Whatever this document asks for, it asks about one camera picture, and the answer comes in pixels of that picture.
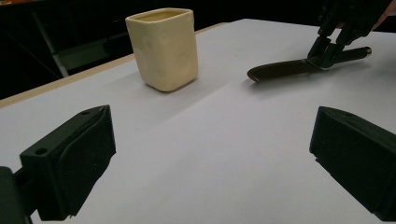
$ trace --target white tabletop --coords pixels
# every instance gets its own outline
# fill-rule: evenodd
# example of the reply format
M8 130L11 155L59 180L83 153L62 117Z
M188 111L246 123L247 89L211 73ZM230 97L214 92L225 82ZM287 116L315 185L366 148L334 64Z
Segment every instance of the white tabletop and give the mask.
M309 143L320 105L396 133L396 34L358 39L348 49L373 54L327 72L260 84L247 76L305 58L317 36L313 26L230 22L197 35L199 75L181 90L152 89L129 61L1 108L0 165L16 172L30 145L110 105L117 154L64 223L382 223L315 162Z

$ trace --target knife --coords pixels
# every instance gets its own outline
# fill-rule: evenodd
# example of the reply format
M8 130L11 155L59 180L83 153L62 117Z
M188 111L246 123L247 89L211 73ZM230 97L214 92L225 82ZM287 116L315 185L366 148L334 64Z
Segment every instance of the knife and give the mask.
M363 59L371 55L371 53L372 50L369 47L344 50L335 58L335 62L344 63ZM281 63L268 63L251 68L247 71L247 76L259 83L279 77L321 72L324 69L316 65L319 61L320 57L311 57Z

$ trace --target knife handle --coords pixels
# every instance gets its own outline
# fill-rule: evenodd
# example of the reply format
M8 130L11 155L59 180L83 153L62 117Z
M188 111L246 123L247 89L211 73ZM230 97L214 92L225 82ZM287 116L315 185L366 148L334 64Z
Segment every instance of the knife handle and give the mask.
M372 50L369 47L344 50L335 58L335 62L345 63L349 61L363 59L370 56L371 53Z

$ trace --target table edge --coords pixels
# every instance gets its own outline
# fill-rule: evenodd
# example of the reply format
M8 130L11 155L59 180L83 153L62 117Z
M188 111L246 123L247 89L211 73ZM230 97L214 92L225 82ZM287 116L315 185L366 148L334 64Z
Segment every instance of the table edge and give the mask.
M196 34L200 34L202 32L205 32L207 30L216 28L216 27L221 26L221 25L226 24L226 23L228 23L228 22L220 22L220 23L208 26L208 27L206 27L204 29L198 30L195 33ZM59 87L62 87L62 86L65 86L67 84L73 83L75 81L81 80L81 79L83 79L85 77L89 77L89 76L92 76L94 74L100 73L102 71L105 71L105 70L110 69L112 67L118 66L120 64L128 63L128 62L130 62L132 60L134 60L134 55L130 54L130 55L118 58L118 59L116 59L114 61L111 61L111 62L108 62L108 63L103 63L103 64L100 64L100 65L95 66L93 68L87 69L85 71L76 73L76 74L74 74L74 75L72 75L70 77L64 77L62 79L53 81L51 83L36 87L36 88L31 89L29 91L24 91L24 92L18 93L16 95L13 95L13 96L10 96L8 98L0 100L0 108L16 104L18 102L27 100L27 99L29 99L31 97L37 96L37 95L39 95L41 93L57 89Z

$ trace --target cream ceramic cup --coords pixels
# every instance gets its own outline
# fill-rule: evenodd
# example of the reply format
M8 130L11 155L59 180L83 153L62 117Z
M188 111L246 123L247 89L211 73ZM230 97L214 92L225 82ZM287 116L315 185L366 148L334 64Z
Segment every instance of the cream ceramic cup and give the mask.
M125 19L143 81L174 91L198 76L194 17L190 9L160 8Z

